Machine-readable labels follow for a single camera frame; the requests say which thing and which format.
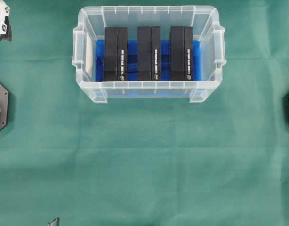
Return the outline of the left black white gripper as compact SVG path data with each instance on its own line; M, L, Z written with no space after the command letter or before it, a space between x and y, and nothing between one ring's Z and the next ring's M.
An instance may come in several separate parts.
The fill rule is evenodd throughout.
M9 13L10 7L3 0L0 0L0 41L12 41L12 31L9 24Z

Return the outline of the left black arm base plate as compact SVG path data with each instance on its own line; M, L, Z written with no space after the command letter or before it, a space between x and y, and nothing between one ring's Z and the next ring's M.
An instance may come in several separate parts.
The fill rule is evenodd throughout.
M0 131L8 123L8 96L9 92L0 83Z

